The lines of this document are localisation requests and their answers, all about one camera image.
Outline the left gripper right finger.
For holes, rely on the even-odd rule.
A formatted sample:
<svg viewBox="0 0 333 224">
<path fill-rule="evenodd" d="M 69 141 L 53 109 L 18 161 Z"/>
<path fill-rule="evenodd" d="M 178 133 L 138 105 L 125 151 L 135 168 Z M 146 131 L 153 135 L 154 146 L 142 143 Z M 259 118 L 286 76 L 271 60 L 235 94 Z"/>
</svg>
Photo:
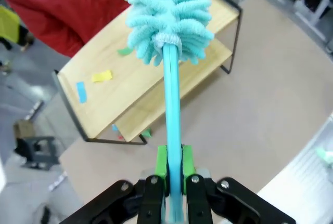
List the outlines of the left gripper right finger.
<svg viewBox="0 0 333 224">
<path fill-rule="evenodd" d="M 296 223 L 234 178 L 215 182 L 209 175 L 199 174 L 191 146 L 183 146 L 182 153 L 189 223 L 213 223 L 212 213 L 231 223 Z"/>
</svg>

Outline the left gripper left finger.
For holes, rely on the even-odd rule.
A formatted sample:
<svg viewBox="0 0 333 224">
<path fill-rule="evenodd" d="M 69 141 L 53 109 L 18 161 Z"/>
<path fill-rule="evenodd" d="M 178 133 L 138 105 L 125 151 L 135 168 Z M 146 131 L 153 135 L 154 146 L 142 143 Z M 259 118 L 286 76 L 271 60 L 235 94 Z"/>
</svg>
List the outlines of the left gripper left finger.
<svg viewBox="0 0 333 224">
<path fill-rule="evenodd" d="M 158 148 L 155 173 L 136 184 L 119 180 L 67 217 L 62 223 L 162 223 L 168 191 L 167 146 Z"/>
</svg>

